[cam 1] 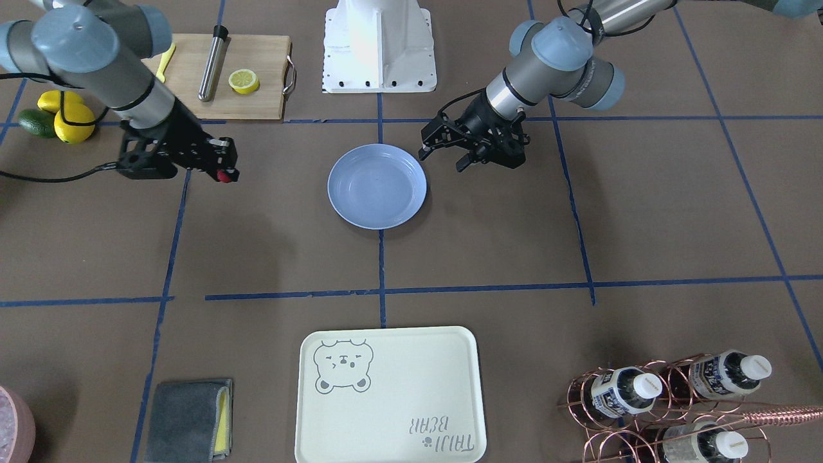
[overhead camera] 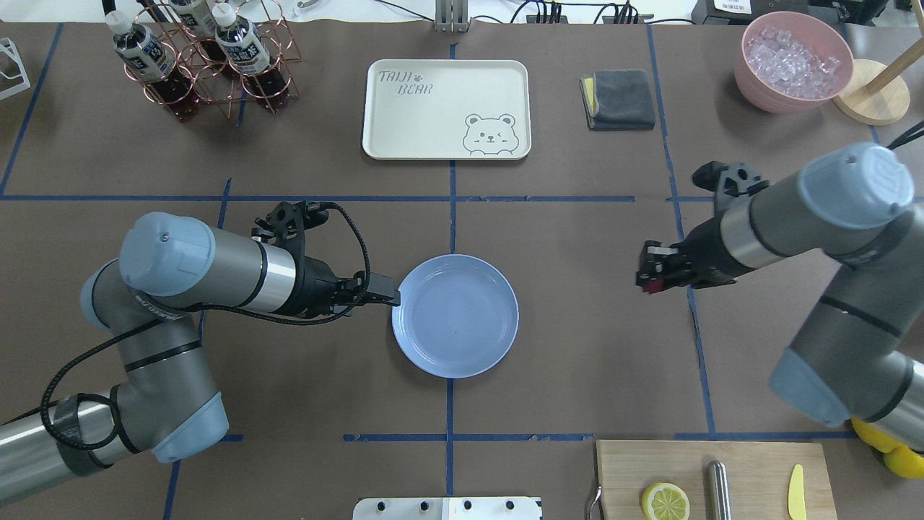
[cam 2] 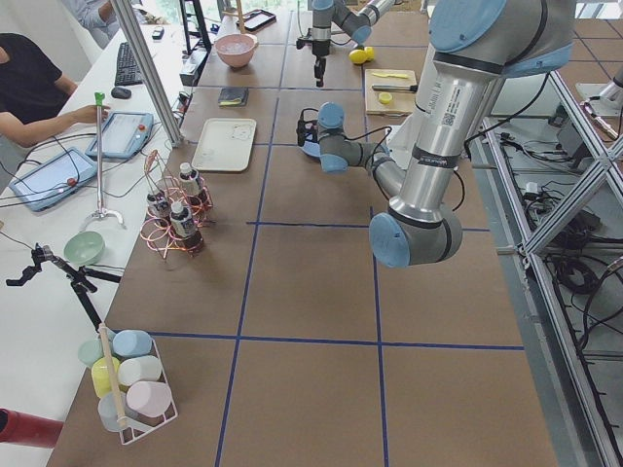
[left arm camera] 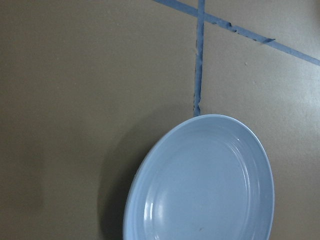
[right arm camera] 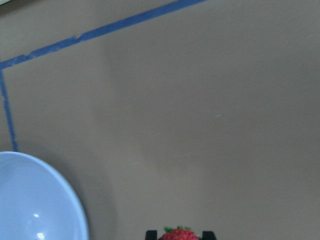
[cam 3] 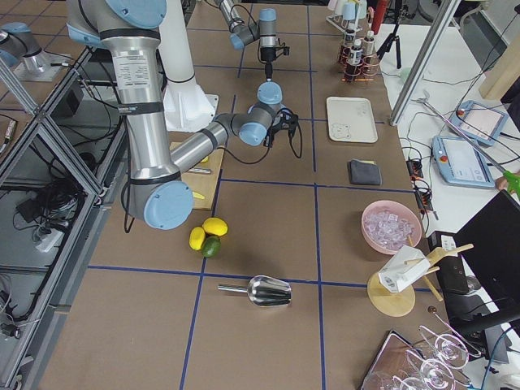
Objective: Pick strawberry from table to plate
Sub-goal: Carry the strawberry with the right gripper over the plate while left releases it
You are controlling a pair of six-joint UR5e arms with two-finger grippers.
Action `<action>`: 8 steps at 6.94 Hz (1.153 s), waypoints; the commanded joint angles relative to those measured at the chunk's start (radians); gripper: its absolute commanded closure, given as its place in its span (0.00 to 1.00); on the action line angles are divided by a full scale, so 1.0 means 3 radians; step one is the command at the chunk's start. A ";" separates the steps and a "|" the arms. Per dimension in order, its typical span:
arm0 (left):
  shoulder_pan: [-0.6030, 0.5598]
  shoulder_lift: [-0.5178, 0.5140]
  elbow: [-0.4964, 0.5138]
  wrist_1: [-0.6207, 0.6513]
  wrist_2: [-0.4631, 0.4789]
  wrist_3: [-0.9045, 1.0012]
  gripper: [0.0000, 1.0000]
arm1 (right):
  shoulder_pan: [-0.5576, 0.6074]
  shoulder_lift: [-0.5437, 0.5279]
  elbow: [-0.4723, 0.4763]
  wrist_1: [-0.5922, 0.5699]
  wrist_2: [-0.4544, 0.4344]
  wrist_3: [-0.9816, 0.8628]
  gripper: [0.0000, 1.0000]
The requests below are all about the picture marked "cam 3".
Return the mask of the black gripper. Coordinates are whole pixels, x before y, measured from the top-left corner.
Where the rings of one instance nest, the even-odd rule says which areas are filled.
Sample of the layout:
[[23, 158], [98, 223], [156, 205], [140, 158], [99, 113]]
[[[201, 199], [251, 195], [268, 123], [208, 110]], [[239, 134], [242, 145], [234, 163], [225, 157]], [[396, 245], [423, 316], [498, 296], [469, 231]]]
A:
[[260, 62], [265, 64], [264, 71], [267, 81], [272, 80], [272, 63], [276, 60], [276, 48], [272, 46], [261, 46], [259, 49]]

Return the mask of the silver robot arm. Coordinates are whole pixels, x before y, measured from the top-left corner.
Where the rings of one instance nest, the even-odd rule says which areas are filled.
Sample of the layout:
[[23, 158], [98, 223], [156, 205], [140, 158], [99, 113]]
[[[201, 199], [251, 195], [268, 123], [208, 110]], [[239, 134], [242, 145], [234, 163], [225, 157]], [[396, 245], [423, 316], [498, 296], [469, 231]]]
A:
[[193, 209], [181, 179], [233, 136], [260, 145], [284, 108], [267, 79], [244, 114], [217, 114], [198, 85], [178, 1], [70, 1], [69, 36], [110, 51], [119, 113], [128, 133], [128, 179], [122, 205], [150, 227], [181, 225]]
[[243, 50], [247, 45], [258, 41], [259, 61], [264, 64], [267, 81], [273, 78], [273, 62], [282, 50], [277, 37], [277, 14], [273, 8], [260, 10], [258, 20], [251, 18], [246, 23], [236, 10], [240, 4], [228, 0], [214, 1], [221, 11], [230, 32], [230, 41], [236, 50]]

